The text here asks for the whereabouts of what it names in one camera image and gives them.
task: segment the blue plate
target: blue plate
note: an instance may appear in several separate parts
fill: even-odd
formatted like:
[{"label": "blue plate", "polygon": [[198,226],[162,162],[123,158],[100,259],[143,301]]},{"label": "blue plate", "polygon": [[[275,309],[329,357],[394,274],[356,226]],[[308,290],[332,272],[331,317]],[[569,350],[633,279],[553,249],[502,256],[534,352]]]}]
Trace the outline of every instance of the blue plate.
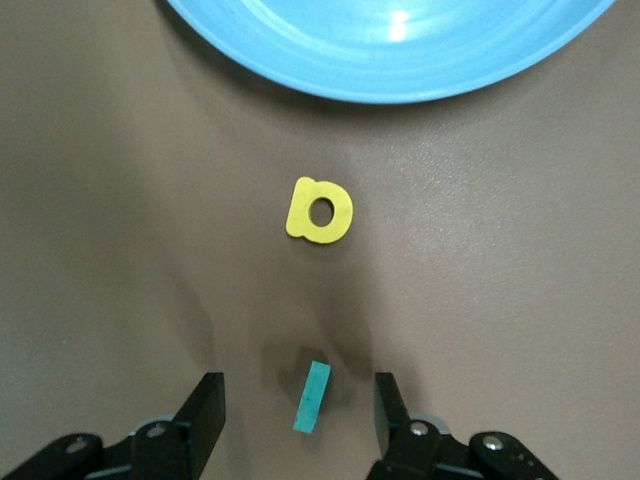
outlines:
[{"label": "blue plate", "polygon": [[552,54],[615,0],[168,0],[220,51],[303,92],[449,97]]}]

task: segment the teal block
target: teal block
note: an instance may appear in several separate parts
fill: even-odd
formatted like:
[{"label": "teal block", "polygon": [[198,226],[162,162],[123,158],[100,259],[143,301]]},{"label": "teal block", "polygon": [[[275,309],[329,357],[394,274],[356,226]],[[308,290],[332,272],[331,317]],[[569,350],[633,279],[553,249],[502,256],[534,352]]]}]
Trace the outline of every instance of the teal block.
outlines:
[{"label": "teal block", "polygon": [[322,398],[329,383],[331,367],[321,362],[311,362],[311,370],[302,392],[298,414],[293,429],[302,433],[313,433],[320,413]]}]

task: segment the beige table surface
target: beige table surface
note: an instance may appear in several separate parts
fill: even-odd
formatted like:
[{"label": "beige table surface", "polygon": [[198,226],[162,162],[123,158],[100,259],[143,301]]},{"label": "beige table surface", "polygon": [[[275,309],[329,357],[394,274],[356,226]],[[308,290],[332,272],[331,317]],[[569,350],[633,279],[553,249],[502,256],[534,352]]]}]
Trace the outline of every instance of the beige table surface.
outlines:
[{"label": "beige table surface", "polygon": [[[152,1],[0,13],[0,468],[124,437],[224,371],[205,479],[364,478],[373,372],[462,441],[640,477],[640,3],[478,92],[367,107],[236,66]],[[353,198],[284,232],[300,176]],[[292,430],[311,358],[316,433]]]}]

